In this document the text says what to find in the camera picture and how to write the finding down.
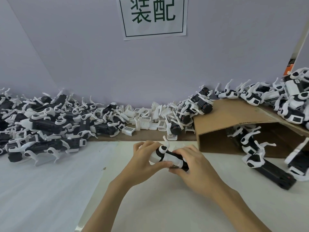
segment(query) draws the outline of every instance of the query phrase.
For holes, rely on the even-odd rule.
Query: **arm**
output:
[[[271,232],[250,210],[240,194],[222,181],[210,162],[195,146],[191,145],[174,152],[186,159],[190,173],[182,169],[169,171],[179,175],[193,191],[216,202],[238,232]]]
[[[129,189],[140,184],[157,171],[172,166],[172,162],[150,165],[149,158],[160,143],[140,142],[133,146],[133,157],[123,171],[110,182],[98,207],[83,228],[83,232],[110,232],[120,204]]]

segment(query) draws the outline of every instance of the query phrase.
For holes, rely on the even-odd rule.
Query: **white sheet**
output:
[[[117,142],[88,142],[79,152],[34,167],[0,157],[0,231],[74,231]]]

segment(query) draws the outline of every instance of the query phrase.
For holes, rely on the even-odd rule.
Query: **cardboard flap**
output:
[[[281,116],[279,116],[277,114],[277,112],[272,109],[272,107],[260,106],[260,108],[263,109],[270,117],[276,119],[277,122],[279,122],[279,123],[283,124],[284,126],[288,127],[289,129],[291,129],[292,131],[296,132],[300,136],[309,137],[309,130],[307,130],[302,125],[295,125],[295,124],[289,123],[288,121],[283,119]]]
[[[252,106],[242,99],[215,100],[211,113],[198,115],[193,119],[197,136],[238,124],[278,122],[259,107]]]

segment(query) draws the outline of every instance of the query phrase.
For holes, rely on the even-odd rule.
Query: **open cardboard box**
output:
[[[242,154],[240,145],[228,138],[226,128],[241,124],[258,124],[261,133],[254,135],[259,143],[276,143],[266,146],[266,157],[285,158],[297,145],[309,137],[309,131],[301,125],[288,123],[266,106],[252,106],[242,99],[216,100],[213,111],[194,118],[195,135],[202,152]]]

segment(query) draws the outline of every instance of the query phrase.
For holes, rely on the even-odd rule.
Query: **white paper sign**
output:
[[[124,40],[187,33],[188,0],[117,0]]]

